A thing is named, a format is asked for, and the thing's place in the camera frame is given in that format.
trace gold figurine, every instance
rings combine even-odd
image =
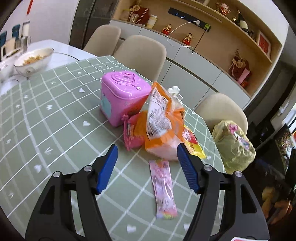
[[[187,36],[182,40],[183,43],[185,43],[186,45],[190,45],[190,41],[192,39],[192,34],[189,33],[187,34]]]
[[[171,28],[172,28],[172,25],[169,23],[163,28],[163,30],[161,32],[165,35],[168,35],[170,33]]]

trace green checkered tablecloth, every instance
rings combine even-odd
[[[118,160],[107,189],[97,196],[112,239],[183,239],[184,224],[191,222],[199,196],[189,189],[180,164],[170,162],[178,217],[156,220],[148,161],[157,157],[143,148],[128,152],[123,143],[123,127],[113,128],[99,109],[102,76],[122,70],[129,68],[112,56],[92,58],[36,74],[1,96],[0,206],[23,236],[52,173],[77,172],[104,155],[114,143],[119,149]],[[204,120],[186,106],[185,110],[185,124],[200,142],[207,162],[223,171]],[[71,198],[76,231],[84,235],[75,192]],[[223,200],[221,191],[213,234],[220,226]],[[128,233],[128,225],[136,227],[136,231]]]

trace white cabinet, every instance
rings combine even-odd
[[[212,86],[217,91],[231,98],[241,108],[244,108],[244,106],[250,100],[250,98],[245,94],[245,92],[223,72],[221,72],[221,74]]]
[[[198,105],[203,102],[208,96],[215,94],[216,92],[214,90],[212,90],[211,88],[209,88],[209,90],[205,93],[205,95],[202,97],[202,99],[200,100],[200,102],[198,102],[198,104],[196,105],[196,107],[198,107]]]
[[[177,85],[183,96],[182,102],[192,110],[209,90],[207,85],[175,64],[171,64],[161,85],[166,89]]]
[[[199,54],[195,52],[192,53],[192,49],[189,48],[181,47],[174,61],[184,66],[210,85],[215,82],[221,73],[221,70],[215,65],[211,64]]]
[[[177,43],[176,41],[174,40],[171,40],[169,39],[171,45],[168,43],[167,41],[167,38],[164,37],[163,35],[161,34],[158,34],[156,32],[153,32],[151,30],[148,30],[148,29],[145,29],[145,28],[142,28],[141,31],[140,31],[140,34],[139,35],[144,35],[146,37],[149,37],[149,38],[152,38],[160,43],[162,43],[166,50],[167,50],[167,57],[171,60],[174,59],[174,57],[176,56],[178,50],[180,49],[181,47],[181,44]]]
[[[172,62],[165,60],[165,63],[163,64],[163,68],[161,69],[161,72],[159,74],[159,77],[157,79],[157,82],[161,84],[163,78],[165,77],[168,69],[170,68],[170,65],[172,64]]]
[[[127,39],[129,36],[132,36],[132,35],[138,35],[141,30],[141,27],[139,26],[135,26],[129,23],[123,23],[119,21],[114,21],[114,20],[111,20],[109,24],[121,28],[120,37],[123,39]]]

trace person's hand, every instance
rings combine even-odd
[[[275,208],[280,208],[278,215],[272,220],[271,224],[275,224],[280,221],[285,215],[288,215],[292,210],[291,201],[281,200],[274,204]]]

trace pink toy box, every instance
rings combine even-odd
[[[122,125],[123,115],[141,110],[151,86],[132,71],[110,72],[102,77],[101,110],[114,127]]]

